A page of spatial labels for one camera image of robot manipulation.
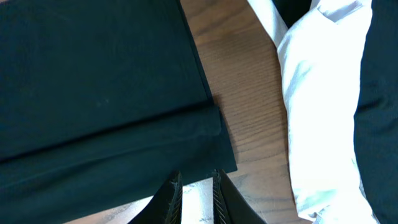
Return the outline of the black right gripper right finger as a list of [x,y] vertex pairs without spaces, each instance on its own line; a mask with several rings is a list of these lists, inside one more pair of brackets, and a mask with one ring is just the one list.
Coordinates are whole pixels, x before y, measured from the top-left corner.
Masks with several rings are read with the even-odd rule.
[[245,201],[224,170],[213,173],[214,224],[266,224]]

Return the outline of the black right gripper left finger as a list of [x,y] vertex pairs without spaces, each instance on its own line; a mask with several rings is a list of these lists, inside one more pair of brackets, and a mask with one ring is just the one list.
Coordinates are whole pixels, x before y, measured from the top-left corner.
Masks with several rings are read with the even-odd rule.
[[173,171],[144,209],[128,224],[181,224],[183,184]]

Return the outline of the black Sydrogen t-shirt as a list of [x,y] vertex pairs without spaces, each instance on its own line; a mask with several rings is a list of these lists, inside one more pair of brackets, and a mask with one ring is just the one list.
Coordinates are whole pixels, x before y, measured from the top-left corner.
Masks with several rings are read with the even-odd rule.
[[172,0],[1,4],[1,222],[64,223],[236,170]]

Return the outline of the black shirt in pile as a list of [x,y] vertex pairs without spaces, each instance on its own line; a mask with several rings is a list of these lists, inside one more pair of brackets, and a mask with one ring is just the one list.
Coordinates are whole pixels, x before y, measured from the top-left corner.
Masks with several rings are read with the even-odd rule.
[[371,7],[354,147],[376,218],[397,223],[397,0],[374,0]]

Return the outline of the white shirt in pile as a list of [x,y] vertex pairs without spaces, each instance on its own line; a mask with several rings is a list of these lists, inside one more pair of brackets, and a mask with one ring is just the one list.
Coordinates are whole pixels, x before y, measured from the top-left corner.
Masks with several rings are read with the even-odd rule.
[[272,1],[250,6],[277,49],[298,216],[314,223],[376,223],[354,152],[371,2],[312,1],[291,27]]

